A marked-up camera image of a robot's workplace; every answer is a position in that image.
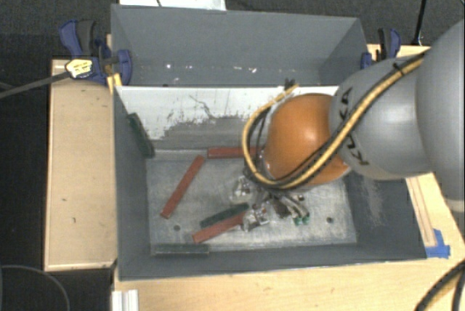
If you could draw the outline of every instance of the black wire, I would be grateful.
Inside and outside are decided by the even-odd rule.
[[[458,311],[460,309],[460,298],[462,297],[462,293],[464,291],[464,284],[465,284],[465,269],[462,270],[462,274],[458,279],[456,290],[453,294],[453,301],[452,301],[452,311]]]
[[[7,270],[23,270],[23,271],[29,271],[29,272],[34,272],[36,274],[39,274],[41,276],[44,276],[45,278],[48,278],[53,282],[58,287],[58,290],[60,290],[61,294],[63,295],[63,299],[65,300],[66,303],[66,311],[71,310],[71,305],[70,305],[70,298],[68,296],[68,293],[66,293],[65,287],[59,282],[55,277],[50,275],[49,273],[38,270],[37,268],[34,267],[29,267],[29,266],[22,266],[18,264],[8,264],[7,266],[1,266],[0,264],[0,311],[3,306],[3,278],[2,278],[2,273],[1,269],[7,269]]]
[[[262,132],[264,128],[264,123],[266,122],[267,117],[265,116],[262,119],[262,124],[260,125],[260,130],[259,134],[256,137],[256,143],[255,143],[255,166],[257,165],[259,158],[260,158],[260,138],[262,137]]]
[[[0,311],[3,306],[3,278],[1,274],[1,263],[0,263]]]
[[[444,276],[441,277],[431,289],[426,293],[423,299],[417,304],[415,311],[424,311],[431,300],[436,296],[439,291],[444,288],[444,286],[452,280],[458,273],[465,270],[465,259],[462,262],[458,263],[453,269],[447,272]]]

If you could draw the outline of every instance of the orange ball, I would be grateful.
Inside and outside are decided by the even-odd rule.
[[[296,170],[329,139],[331,100],[327,94],[303,94],[286,100],[273,113],[263,153],[264,166],[273,178],[280,179]],[[331,182],[348,168],[336,154],[308,185]]]

